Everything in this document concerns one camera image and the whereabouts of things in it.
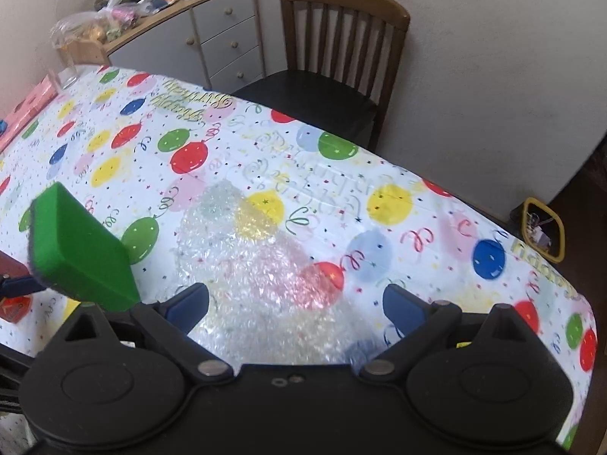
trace sponge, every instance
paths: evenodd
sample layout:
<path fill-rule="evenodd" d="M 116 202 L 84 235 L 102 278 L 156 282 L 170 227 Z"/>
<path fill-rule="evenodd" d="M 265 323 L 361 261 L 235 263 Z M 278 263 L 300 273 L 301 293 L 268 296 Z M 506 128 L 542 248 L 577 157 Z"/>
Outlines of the sponge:
<path fill-rule="evenodd" d="M 31 204 L 29 261 L 40 283 L 107 311 L 125 311 L 140 301 L 129 255 L 61 184 Z"/>

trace green balloon print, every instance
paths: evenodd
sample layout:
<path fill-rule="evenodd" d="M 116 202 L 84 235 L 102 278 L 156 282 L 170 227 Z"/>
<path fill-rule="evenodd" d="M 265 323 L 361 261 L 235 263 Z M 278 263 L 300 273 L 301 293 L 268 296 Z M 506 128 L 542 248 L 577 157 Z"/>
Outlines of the green balloon print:
<path fill-rule="evenodd" d="M 31 224 L 31 210 L 27 209 L 19 221 L 19 232 L 25 232 Z"/>
<path fill-rule="evenodd" d="M 177 130 L 171 130 L 165 133 L 162 138 L 158 141 L 158 150 L 160 152 L 172 152 L 177 150 L 187 142 L 189 139 L 189 130 L 180 128 Z"/>
<path fill-rule="evenodd" d="M 34 130 L 37 129 L 37 127 L 38 127 L 38 120 L 35 120 L 34 123 L 32 123 L 31 125 L 29 125 L 29 127 L 27 127 L 27 130 L 25 130 L 25 133 L 21 136 L 21 138 L 28 138 L 29 135 L 34 133 Z"/>
<path fill-rule="evenodd" d="M 138 219 L 127 227 L 122 235 L 122 244 L 129 254 L 129 263 L 139 263 L 149 255 L 158 239 L 159 227 L 153 217 Z"/>
<path fill-rule="evenodd" d="M 577 424 L 573 425 L 567 433 L 567 436 L 565 436 L 565 440 L 563 441 L 563 448 L 565 450 L 569 451 L 571 449 L 571 444 L 573 443 L 573 438 L 576 437 L 576 432 Z"/>
<path fill-rule="evenodd" d="M 318 152 L 327 159 L 343 161 L 355 156 L 358 146 L 332 133 L 325 132 L 318 139 Z"/>
<path fill-rule="evenodd" d="M 575 349 L 580 345 L 582 333 L 584 333 L 582 318 L 578 313 L 574 313 L 570 316 L 567 321 L 567 327 L 565 327 L 565 336 L 567 337 L 567 343 L 571 349 Z"/>
<path fill-rule="evenodd" d="M 112 80 L 114 80 L 116 78 L 116 75 L 118 75 L 118 72 L 119 72 L 119 70 L 107 72 L 106 74 L 103 75 L 103 77 L 101 77 L 101 80 L 99 81 L 99 83 L 111 82 Z"/>

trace chair backrest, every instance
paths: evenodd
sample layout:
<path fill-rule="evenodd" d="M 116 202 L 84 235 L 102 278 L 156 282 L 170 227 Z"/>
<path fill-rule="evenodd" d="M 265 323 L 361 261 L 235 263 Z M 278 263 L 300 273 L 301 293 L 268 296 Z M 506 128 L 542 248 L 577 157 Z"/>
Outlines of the chair backrest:
<path fill-rule="evenodd" d="M 371 97 L 377 78 L 379 64 L 382 59 L 382 50 L 387 48 L 387 60 L 385 60 L 386 67 L 383 74 L 383 83 L 379 89 L 375 125 L 371 134 L 371 140 L 369 142 L 369 149 L 374 150 L 377 140 L 379 139 L 379 133 L 385 118 L 385 112 L 388 109 L 388 103 L 390 101 L 390 96 L 392 95 L 392 89 L 394 87 L 394 81 L 398 71 L 398 65 L 401 60 L 401 54 L 403 53 L 405 34 L 409 28 L 409 13 L 402 5 L 394 0 L 280 0 L 280 2 L 282 9 L 282 22 L 285 32 L 286 62 L 288 69 L 298 68 L 296 2 L 306 3 L 305 37 L 303 40 L 304 70 L 316 71 L 318 73 L 322 73 L 323 71 L 324 65 L 326 64 L 325 58 L 327 54 L 329 12 L 335 7 L 338 13 L 335 30 L 333 31 L 333 45 L 331 47 L 329 77 L 337 79 L 338 63 L 343 58 L 341 82 L 350 85 L 348 81 L 351 82 L 350 79 L 353 79 L 351 86 L 354 89 L 359 90 L 361 85 L 365 85 L 362 82 L 362 78 L 363 72 L 366 69 L 366 86 L 364 87 L 364 90 L 360 90 L 360 92 L 365 94 L 367 97 Z M 316 67 L 315 70 L 312 70 L 310 61 L 313 48 L 314 3 L 322 5 L 322 15 L 320 29 L 318 32 L 318 53 Z M 350 32 L 347 38 L 347 45 L 345 46 L 344 50 L 344 56 L 340 56 L 340 51 L 343 48 L 342 34 L 344 34 L 345 10 L 349 10 L 353 14 Z M 356 43 L 358 41 L 357 35 L 360 34 L 359 29 L 361 26 L 359 23 L 363 20 L 365 21 L 365 29 L 362 32 L 362 42 L 360 42 L 358 47 Z M 377 21 L 375 22 L 377 25 L 377 36 L 373 53 L 370 54 L 369 41 L 371 40 L 371 29 L 374 21 Z M 387 25 L 392 27 L 392 38 L 389 44 L 386 43 L 388 44 L 386 47 L 384 46 L 384 39 L 387 35 Z M 356 60 L 356 66 L 354 67 L 355 71 L 352 73 L 355 47 L 358 47 L 358 59 Z M 368 58 L 371 59 L 370 66 L 367 66 Z"/>

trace birthday tablecloth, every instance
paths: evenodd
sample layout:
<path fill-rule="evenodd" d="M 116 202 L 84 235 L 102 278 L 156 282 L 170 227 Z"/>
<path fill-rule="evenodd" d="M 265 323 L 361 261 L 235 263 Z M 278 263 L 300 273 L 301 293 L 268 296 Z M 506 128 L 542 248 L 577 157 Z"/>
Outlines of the birthday tablecloth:
<path fill-rule="evenodd" d="M 86 67 L 0 157 L 0 249 L 27 262 L 29 206 L 54 182 L 125 242 L 142 298 L 176 269 L 183 211 L 222 180 L 239 188 L 332 276 L 386 346 L 399 332 L 381 296 L 393 282 L 467 312 L 512 303 L 567 373 L 571 443 L 596 353 L 588 302 L 517 238 L 405 168 L 278 111 L 172 78 Z M 66 299 L 34 295 L 0 342 L 35 355 Z M 21 453 L 24 423 L 0 419 L 0 450 Z"/>

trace bubble wrap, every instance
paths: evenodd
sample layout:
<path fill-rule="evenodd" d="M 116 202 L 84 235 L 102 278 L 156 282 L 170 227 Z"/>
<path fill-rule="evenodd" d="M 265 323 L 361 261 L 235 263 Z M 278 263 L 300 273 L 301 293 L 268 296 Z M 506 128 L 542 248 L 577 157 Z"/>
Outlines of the bubble wrap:
<path fill-rule="evenodd" d="M 184 214 L 176 259 L 179 284 L 204 282 L 210 293 L 209 312 L 189 336 L 235 370 L 243 363 L 358 369 L 381 348 L 331 275 L 276 227 L 271 208 L 259 210 L 227 181 Z"/>

